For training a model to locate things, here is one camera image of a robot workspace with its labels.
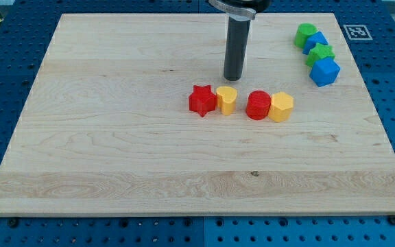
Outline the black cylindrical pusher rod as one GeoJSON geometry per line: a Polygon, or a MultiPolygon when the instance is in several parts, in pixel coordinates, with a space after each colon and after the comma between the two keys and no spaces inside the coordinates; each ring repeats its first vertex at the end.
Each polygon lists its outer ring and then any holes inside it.
{"type": "Polygon", "coordinates": [[[226,52],[224,59],[224,78],[237,81],[243,73],[243,64],[250,30],[250,20],[228,19],[226,52]]]}

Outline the black mount with metal clamp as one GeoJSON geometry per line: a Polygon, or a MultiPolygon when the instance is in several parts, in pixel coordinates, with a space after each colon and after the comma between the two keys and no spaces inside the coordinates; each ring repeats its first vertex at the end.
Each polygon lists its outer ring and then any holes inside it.
{"type": "Polygon", "coordinates": [[[263,12],[272,3],[271,0],[208,0],[208,2],[237,21],[254,20],[257,13],[263,12]]]}

